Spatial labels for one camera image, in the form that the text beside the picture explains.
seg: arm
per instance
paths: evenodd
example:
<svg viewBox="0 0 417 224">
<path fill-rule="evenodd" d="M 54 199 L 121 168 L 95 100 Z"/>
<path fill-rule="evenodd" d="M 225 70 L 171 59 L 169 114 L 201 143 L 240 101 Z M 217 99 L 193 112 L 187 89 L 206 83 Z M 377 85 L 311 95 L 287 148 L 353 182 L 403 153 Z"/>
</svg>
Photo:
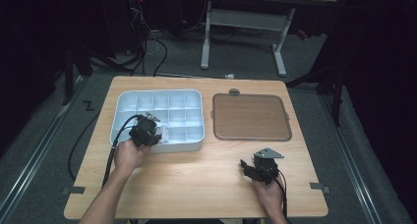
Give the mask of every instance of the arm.
<svg viewBox="0 0 417 224">
<path fill-rule="evenodd" d="M 136 147 L 132 140 L 121 142 L 115 152 L 115 169 L 107 183 L 92 201 L 80 223 L 112 223 L 116 216 L 117 204 L 123 189 L 132 174 L 138 168 L 150 146 Z"/>
<path fill-rule="evenodd" d="M 282 191 L 274 181 L 265 185 L 263 182 L 252 180 L 257 191 L 258 199 L 272 224 L 286 224 L 282 213 Z"/>
</svg>

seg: human hand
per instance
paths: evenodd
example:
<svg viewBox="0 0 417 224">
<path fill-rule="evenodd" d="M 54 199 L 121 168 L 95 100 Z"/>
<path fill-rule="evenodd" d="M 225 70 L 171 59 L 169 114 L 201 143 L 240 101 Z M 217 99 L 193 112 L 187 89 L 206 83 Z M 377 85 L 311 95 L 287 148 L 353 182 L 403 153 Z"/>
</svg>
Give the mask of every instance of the human hand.
<svg viewBox="0 0 417 224">
<path fill-rule="evenodd" d="M 280 177 L 277 178 L 277 181 L 282 185 Z M 279 188 L 279 185 L 275 181 L 272 181 L 268 185 L 256 180 L 252 180 L 252 182 L 257 191 L 258 200 L 264 208 L 264 211 L 267 213 L 271 223 L 287 223 L 282 212 L 283 193 Z"/>
<path fill-rule="evenodd" d="M 130 176 L 133 170 L 141 166 L 149 151 L 150 146 L 137 147 L 131 139 L 120 142 L 114 154 L 115 170 Z"/>
</svg>

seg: cable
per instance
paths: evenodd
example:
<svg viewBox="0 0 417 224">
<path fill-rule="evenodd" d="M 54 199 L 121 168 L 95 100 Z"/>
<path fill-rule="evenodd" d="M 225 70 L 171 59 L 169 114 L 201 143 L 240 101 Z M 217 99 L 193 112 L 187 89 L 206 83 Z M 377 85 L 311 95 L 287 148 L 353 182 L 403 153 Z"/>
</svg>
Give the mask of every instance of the cable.
<svg viewBox="0 0 417 224">
<path fill-rule="evenodd" d="M 163 46 L 163 48 L 165 48 L 165 55 L 163 56 L 162 61 L 160 61 L 159 65 L 158 65 L 158 66 L 156 67 L 156 69 L 153 71 L 153 76 L 154 76 L 154 77 L 156 77 L 156 71 L 159 69 L 159 67 L 162 65 L 162 63 L 165 61 L 165 59 L 166 59 L 166 55 L 168 54 L 168 49 L 166 48 L 166 45 L 165 45 L 164 43 L 162 43 L 161 41 L 159 41 L 159 40 L 155 40 L 155 41 L 159 42 L 159 43 Z"/>
<path fill-rule="evenodd" d="M 200 15 L 200 18 L 199 18 L 199 20 L 197 21 L 197 23 L 192 27 L 192 28 L 188 28 L 188 29 L 184 29 L 183 31 L 187 31 L 187 30 L 194 30 L 194 29 L 199 29 L 199 28 L 202 28 L 202 27 L 204 27 L 205 25 L 202 25 L 202 26 L 200 26 L 200 27 L 198 27 L 198 25 L 202 22 L 202 19 L 203 19 L 203 16 L 205 15 L 205 10 L 206 10 L 206 5 L 207 5 L 207 1 L 205 2 L 205 6 L 203 7 L 203 10 L 202 10 L 202 14 Z"/>
<path fill-rule="evenodd" d="M 282 174 L 282 172 L 278 169 L 278 174 L 281 174 L 283 182 L 284 182 L 284 187 L 281 185 L 281 183 L 275 178 L 273 177 L 267 169 L 265 169 L 262 165 L 260 165 L 260 167 L 264 170 L 265 173 L 267 173 L 279 186 L 279 189 L 282 192 L 282 198 L 283 198 L 283 204 L 282 204 L 282 213 L 284 214 L 285 219 L 287 219 L 287 196 L 286 196 L 286 180 L 284 175 Z"/>
<path fill-rule="evenodd" d="M 70 173 L 70 176 L 71 176 L 71 178 L 73 179 L 73 181 L 75 182 L 76 181 L 76 176 L 74 175 L 74 173 L 73 173 L 73 170 L 72 170 L 72 168 L 71 168 L 71 160 L 72 160 L 72 157 L 73 157 L 73 154 L 74 154 L 74 151 L 75 151 L 75 149 L 76 149 L 76 147 L 77 147 L 77 145 L 79 144 L 79 142 L 80 142 L 80 140 L 81 140 L 81 138 L 83 137 L 83 135 L 84 135 L 84 133 L 87 131 L 87 129 L 89 128 L 89 126 L 92 124 L 92 122 L 94 122 L 95 121 L 95 119 L 97 119 L 98 118 L 98 115 L 100 115 L 100 112 L 98 112 L 92 119 L 91 119 L 91 121 L 89 121 L 89 123 L 86 125 L 86 127 L 83 129 L 83 131 L 80 133 L 80 135 L 78 136 L 78 138 L 77 138 L 77 140 L 76 140 L 76 142 L 74 143 L 74 145 L 73 145 L 73 148 L 71 149 L 71 152 L 70 152 L 70 156 L 68 157 L 68 172 Z"/>
<path fill-rule="evenodd" d="M 113 145 L 111 146 L 110 153 L 108 154 L 107 166 L 105 168 L 104 179 L 103 179 L 103 183 L 102 183 L 101 187 L 104 187 L 105 183 L 108 180 L 108 176 L 110 175 L 110 168 L 111 168 L 111 164 L 113 162 L 114 152 L 116 151 L 117 144 L 119 143 L 120 135 L 123 133 L 123 131 L 125 131 L 127 128 L 129 128 L 129 127 L 126 127 L 126 125 L 128 125 L 128 123 L 132 119 L 135 119 L 135 118 L 138 118 L 138 115 L 131 116 L 130 118 L 128 118 L 128 120 L 126 120 L 126 122 L 120 128 L 119 133 L 117 134 L 116 138 L 113 141 Z"/>
</svg>

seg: wooden table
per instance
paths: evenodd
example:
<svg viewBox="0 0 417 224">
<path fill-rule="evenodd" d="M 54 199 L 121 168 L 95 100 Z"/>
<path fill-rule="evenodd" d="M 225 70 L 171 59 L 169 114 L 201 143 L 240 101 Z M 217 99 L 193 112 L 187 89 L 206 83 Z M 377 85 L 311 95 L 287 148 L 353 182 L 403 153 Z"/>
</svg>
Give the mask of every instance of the wooden table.
<svg viewBox="0 0 417 224">
<path fill-rule="evenodd" d="M 80 219 L 100 191 L 110 151 L 109 135 L 118 96 L 128 90 L 193 88 L 203 96 L 206 136 L 198 151 L 149 154 L 128 181 L 116 218 L 250 218 L 265 217 L 240 159 L 252 164 L 254 152 L 270 147 L 285 158 L 275 159 L 285 175 L 288 216 L 325 216 L 322 191 L 312 190 L 318 178 L 283 82 L 215 79 L 116 77 L 107 93 L 64 214 Z M 219 140 L 213 134 L 212 97 L 238 88 L 241 93 L 274 94 L 289 115 L 289 141 Z"/>
</svg>

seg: white compartment tray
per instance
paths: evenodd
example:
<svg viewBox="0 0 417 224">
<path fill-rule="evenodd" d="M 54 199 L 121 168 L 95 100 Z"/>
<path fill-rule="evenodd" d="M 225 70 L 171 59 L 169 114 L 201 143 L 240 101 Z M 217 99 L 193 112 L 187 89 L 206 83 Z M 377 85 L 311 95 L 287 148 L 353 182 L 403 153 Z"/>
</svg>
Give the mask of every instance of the white compartment tray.
<svg viewBox="0 0 417 224">
<path fill-rule="evenodd" d="M 182 152 L 199 150 L 205 137 L 202 95 L 194 89 L 131 90 L 117 100 L 110 143 L 113 144 L 123 124 L 133 115 L 147 112 L 160 120 L 158 126 L 168 128 L 168 142 L 152 146 L 150 152 Z M 132 120 L 127 127 L 136 125 Z M 119 141 L 127 140 L 126 129 Z"/>
</svg>

